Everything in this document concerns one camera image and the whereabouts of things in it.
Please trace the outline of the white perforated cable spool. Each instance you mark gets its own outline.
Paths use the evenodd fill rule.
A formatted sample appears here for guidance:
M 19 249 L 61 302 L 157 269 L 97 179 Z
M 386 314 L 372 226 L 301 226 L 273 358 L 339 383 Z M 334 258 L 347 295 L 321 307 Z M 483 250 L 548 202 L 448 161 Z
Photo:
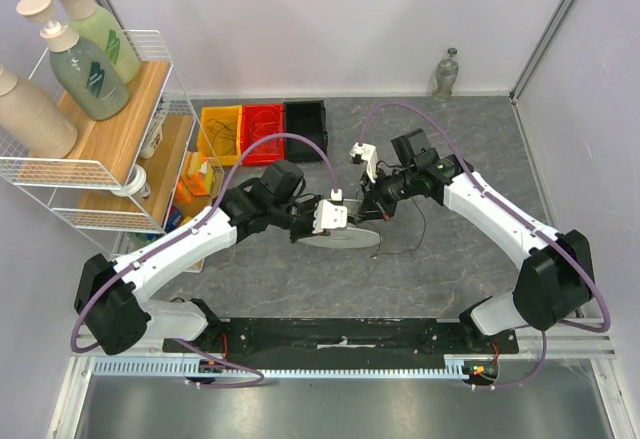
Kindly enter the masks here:
M 324 234 L 314 235 L 298 242 L 329 249 L 359 249 L 379 245 L 381 237 L 377 232 L 359 228 L 351 222 L 353 215 L 358 211 L 360 201 L 345 199 L 344 205 L 348 208 L 348 223 L 345 229 L 326 231 Z

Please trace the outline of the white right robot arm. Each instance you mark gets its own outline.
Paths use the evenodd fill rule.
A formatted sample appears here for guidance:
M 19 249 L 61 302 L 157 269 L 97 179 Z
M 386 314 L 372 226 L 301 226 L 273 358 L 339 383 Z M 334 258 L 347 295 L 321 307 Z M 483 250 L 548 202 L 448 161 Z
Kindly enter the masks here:
M 469 163 L 439 156 L 421 129 L 393 139 L 392 146 L 400 164 L 390 171 L 382 169 L 375 146 L 357 143 L 350 151 L 352 162 L 366 167 L 357 221 L 389 220 L 400 201 L 422 196 L 471 222 L 519 269 L 512 292 L 461 314 L 457 336 L 465 350 L 481 352 L 507 329 L 546 331 L 593 299 L 586 283 L 593 274 L 591 252 L 583 234 L 562 234 L 524 213 Z

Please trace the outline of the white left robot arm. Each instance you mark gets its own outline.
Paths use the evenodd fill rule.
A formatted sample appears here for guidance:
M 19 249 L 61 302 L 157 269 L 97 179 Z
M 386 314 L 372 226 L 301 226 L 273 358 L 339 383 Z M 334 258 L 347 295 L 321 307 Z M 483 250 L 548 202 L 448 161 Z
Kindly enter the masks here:
M 202 305 L 155 302 L 153 295 L 188 266 L 274 226 L 292 240 L 316 232 L 319 194 L 308 194 L 301 169 L 279 160 L 261 177 L 220 192 L 187 224 L 137 252 L 109 261 L 102 254 L 83 265 L 74 308 L 80 324 L 108 355 L 120 354 L 143 338 L 178 337 L 198 352 L 219 341 L 219 328 Z

